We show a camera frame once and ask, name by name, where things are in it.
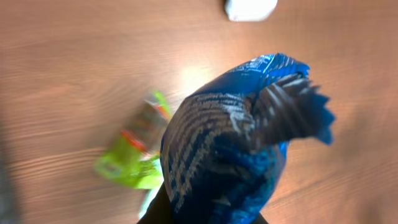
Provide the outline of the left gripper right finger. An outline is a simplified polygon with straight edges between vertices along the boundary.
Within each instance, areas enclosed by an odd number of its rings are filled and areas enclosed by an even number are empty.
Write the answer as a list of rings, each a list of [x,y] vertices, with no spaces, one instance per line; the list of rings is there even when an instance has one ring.
[[[259,213],[258,216],[252,221],[252,224],[269,224],[266,219]]]

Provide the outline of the blue snack packet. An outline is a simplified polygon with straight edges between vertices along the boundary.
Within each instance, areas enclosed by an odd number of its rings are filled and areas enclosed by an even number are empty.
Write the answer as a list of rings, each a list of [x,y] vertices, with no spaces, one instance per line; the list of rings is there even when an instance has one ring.
[[[309,67],[261,55],[186,97],[162,137],[175,223],[252,223],[274,193],[293,139],[330,144],[328,98]]]

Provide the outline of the green snack packet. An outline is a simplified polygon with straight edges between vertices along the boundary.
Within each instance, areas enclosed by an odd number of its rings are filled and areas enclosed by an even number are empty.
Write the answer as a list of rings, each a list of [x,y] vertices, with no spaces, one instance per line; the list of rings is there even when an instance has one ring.
[[[96,161],[99,175],[133,189],[159,188],[160,142],[171,116],[165,96],[153,91]]]

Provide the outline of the grey plastic mesh basket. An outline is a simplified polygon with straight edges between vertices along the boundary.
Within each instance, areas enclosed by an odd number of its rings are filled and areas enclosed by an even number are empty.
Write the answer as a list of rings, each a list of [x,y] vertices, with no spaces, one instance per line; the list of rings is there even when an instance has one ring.
[[[21,224],[21,214],[6,164],[6,147],[1,134],[1,224]]]

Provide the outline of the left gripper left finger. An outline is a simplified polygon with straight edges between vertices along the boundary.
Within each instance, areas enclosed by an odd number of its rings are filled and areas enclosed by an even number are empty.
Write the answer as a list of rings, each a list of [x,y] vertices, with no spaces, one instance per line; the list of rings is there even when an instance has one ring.
[[[164,184],[161,185],[146,214],[137,224],[174,224],[170,200]]]

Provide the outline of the white barcode scanner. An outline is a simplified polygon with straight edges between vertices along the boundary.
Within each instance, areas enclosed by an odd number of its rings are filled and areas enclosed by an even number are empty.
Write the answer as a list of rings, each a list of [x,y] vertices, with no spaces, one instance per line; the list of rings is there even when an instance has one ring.
[[[225,12],[234,22],[263,21],[276,8],[278,0],[226,0]]]

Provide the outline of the teal white snack packet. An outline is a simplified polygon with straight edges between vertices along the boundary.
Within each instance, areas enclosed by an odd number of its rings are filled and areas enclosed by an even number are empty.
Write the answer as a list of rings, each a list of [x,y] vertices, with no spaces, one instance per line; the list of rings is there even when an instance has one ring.
[[[160,159],[156,159],[154,161],[154,165],[155,165],[155,169],[160,173],[160,177],[158,178],[159,185],[154,187],[153,189],[149,189],[147,191],[146,196],[144,197],[144,200],[142,202],[142,205],[141,205],[141,208],[139,211],[140,219],[147,213],[149,206],[151,205],[153,199],[155,199],[155,196],[157,195],[161,185],[164,182],[164,178],[162,176],[162,168],[161,168],[161,164],[160,164]]]

